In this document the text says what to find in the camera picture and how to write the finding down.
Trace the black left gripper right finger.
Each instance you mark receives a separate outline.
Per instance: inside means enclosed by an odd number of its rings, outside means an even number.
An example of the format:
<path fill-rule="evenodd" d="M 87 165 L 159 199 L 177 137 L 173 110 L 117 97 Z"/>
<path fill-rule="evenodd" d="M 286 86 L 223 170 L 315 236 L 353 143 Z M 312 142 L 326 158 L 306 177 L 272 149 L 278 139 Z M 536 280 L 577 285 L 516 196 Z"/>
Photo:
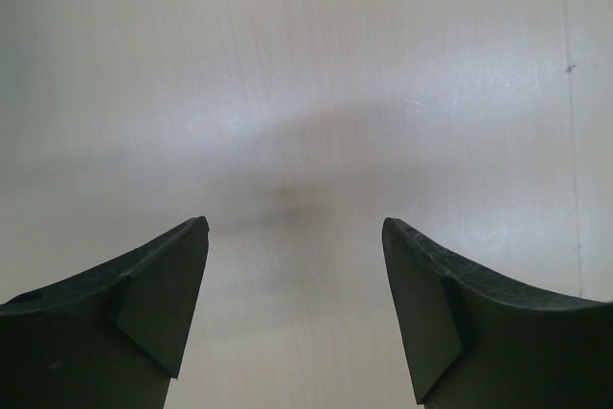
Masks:
<path fill-rule="evenodd" d="M 608 408 L 612 306 L 521 283 L 397 218 L 387 277 L 416 402 L 426 408 Z"/>

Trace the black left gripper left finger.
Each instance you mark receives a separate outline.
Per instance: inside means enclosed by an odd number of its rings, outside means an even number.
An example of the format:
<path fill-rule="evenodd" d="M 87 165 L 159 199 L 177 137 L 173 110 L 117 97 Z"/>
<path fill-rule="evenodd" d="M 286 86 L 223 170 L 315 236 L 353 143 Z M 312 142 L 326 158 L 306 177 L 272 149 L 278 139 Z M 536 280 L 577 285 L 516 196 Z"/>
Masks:
<path fill-rule="evenodd" d="M 4 408 L 161 408 L 179 375 L 209 224 L 154 240 L 1 306 Z"/>

